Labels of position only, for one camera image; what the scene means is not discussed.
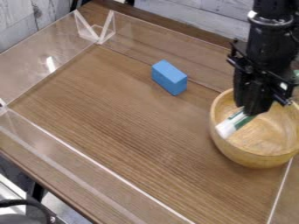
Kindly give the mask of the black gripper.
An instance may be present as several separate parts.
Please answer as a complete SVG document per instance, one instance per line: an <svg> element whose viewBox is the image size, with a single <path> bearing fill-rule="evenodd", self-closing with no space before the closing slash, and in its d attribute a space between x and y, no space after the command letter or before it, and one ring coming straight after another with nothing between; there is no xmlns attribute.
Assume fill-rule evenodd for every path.
<svg viewBox="0 0 299 224"><path fill-rule="evenodd" d="M299 87L299 77L291 65L271 67L254 61L247 54L247 43L235 39L231 43L227 62L234 66L234 100L245 107L249 116L270 110L274 102L282 106L291 104L294 91Z"/></svg>

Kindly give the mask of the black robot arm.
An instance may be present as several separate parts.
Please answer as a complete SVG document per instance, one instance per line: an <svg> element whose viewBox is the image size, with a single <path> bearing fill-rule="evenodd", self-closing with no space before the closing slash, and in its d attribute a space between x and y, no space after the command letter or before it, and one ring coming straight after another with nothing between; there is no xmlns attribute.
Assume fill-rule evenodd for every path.
<svg viewBox="0 0 299 224"><path fill-rule="evenodd" d="M291 103L299 75L299 0L254 0L247 14L247 41L231 42L234 101L247 116L266 113L274 103Z"/></svg>

